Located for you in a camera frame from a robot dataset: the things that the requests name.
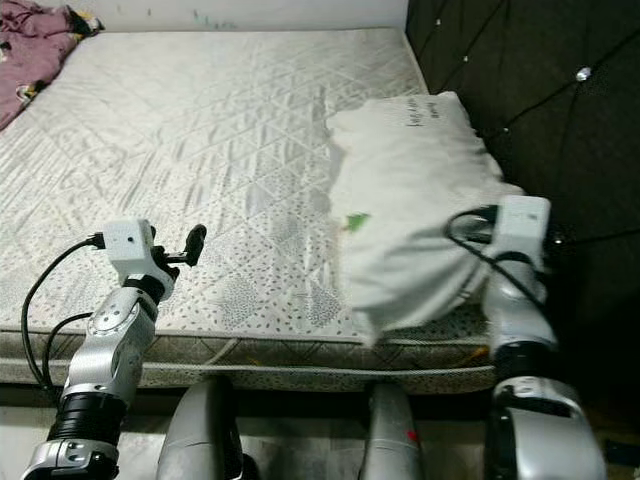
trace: wire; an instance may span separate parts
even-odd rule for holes
[[[51,391],[54,390],[54,386],[53,386],[53,382],[51,381],[51,374],[49,371],[49,357],[51,356],[51,347],[53,346],[53,340],[55,339],[55,336],[63,327],[70,324],[71,322],[82,320],[83,318],[88,318],[91,315],[93,315],[92,312],[79,313],[78,315],[73,315],[72,317],[66,318],[60,323],[58,323],[55,327],[53,327],[53,329],[49,333],[49,337],[47,338],[47,343],[44,346],[44,351],[42,352],[42,377],[44,378],[44,381],[47,384],[47,387]]]
[[[454,242],[455,244],[464,248],[469,253],[476,256],[483,262],[487,263],[493,270],[495,270],[504,278],[509,280],[509,282],[511,282],[511,284],[514,287],[516,287],[527,298],[527,300],[529,300],[534,305],[534,307],[536,307],[540,311],[540,313],[543,316],[546,316],[545,307],[542,304],[542,302],[538,300],[535,294],[531,290],[529,290],[522,282],[520,282],[520,280],[515,278],[513,275],[511,275],[511,273],[509,273],[507,270],[505,270],[502,266],[499,265],[500,261],[507,260],[507,258],[504,258],[503,260],[499,260],[499,259],[488,257],[487,255],[482,253],[481,250],[478,250],[477,248],[469,245],[468,243],[464,242],[463,240],[460,240],[455,235],[453,235],[452,227],[456,220],[462,217],[470,216],[470,215],[482,216],[481,212],[482,210],[476,209],[476,210],[467,210],[465,212],[461,212],[461,213],[458,213],[457,215],[454,215],[447,221],[447,224],[444,227],[444,236],[447,237],[452,242]]]
[[[38,288],[40,288],[40,285],[42,285],[42,282],[45,281],[47,276],[53,271],[54,268],[56,268],[60,264],[60,262],[62,262],[62,260],[67,258],[76,250],[79,250],[82,247],[88,247],[91,245],[96,245],[96,242],[95,242],[95,239],[89,238],[82,242],[76,243],[71,248],[68,248],[67,250],[65,250],[58,258],[56,258],[51,263],[51,265],[47,267],[47,269],[42,273],[42,275],[38,277],[38,280],[36,280],[36,283],[33,284],[33,287],[31,287],[31,290],[29,290],[29,293],[27,293],[27,296],[24,299],[24,303],[22,304],[22,314],[20,316],[20,333],[22,334],[22,346],[24,347],[24,353],[25,353],[25,356],[27,357],[27,363],[29,364],[29,369],[31,370],[31,373],[33,373],[33,376],[35,377],[36,381],[45,391],[50,391],[49,385],[45,381],[45,378],[42,372],[40,371],[40,368],[38,368],[38,364],[36,363],[35,357],[33,355],[33,349],[31,348],[31,340],[29,339],[29,324],[28,324],[29,304],[31,303],[31,300],[33,299],[34,295],[38,291]]]

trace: pink cloth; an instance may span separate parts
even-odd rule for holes
[[[29,103],[18,89],[56,77],[77,42],[68,7],[43,8],[28,0],[0,1],[0,130]]]

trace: mattress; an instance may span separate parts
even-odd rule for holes
[[[367,98],[425,91],[394,29],[84,42],[0,133],[0,381],[32,381],[18,332],[37,275],[106,221],[138,216],[168,250],[197,223],[209,231],[200,264],[160,306],[143,386],[219,371],[248,388],[359,389],[378,375],[423,393],[489,386],[476,307],[367,349],[337,288],[325,120]],[[37,348],[116,280],[104,252],[65,260],[32,302]],[[66,332],[57,381],[82,326]]]

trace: white quilted mattress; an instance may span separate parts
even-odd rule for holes
[[[15,332],[37,276],[122,216],[148,218],[168,250],[181,249],[197,223],[209,230],[200,264],[182,269],[161,304],[158,345],[178,342],[165,354],[191,345],[189,336],[357,344],[335,278],[325,120],[367,98],[425,91],[393,29],[103,33],[83,42],[0,132],[0,357],[22,362]],[[34,299],[32,330],[92,311],[116,285],[103,251],[73,254]],[[446,328],[440,340],[467,327]],[[181,353],[183,363],[207,365],[224,356],[192,362]],[[9,380],[25,379],[0,378]]]

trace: white pillow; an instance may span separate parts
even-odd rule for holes
[[[369,100],[327,127],[342,163],[331,191],[341,290],[367,342],[460,305],[486,269],[443,237],[446,221],[522,191],[501,181],[457,95]]]

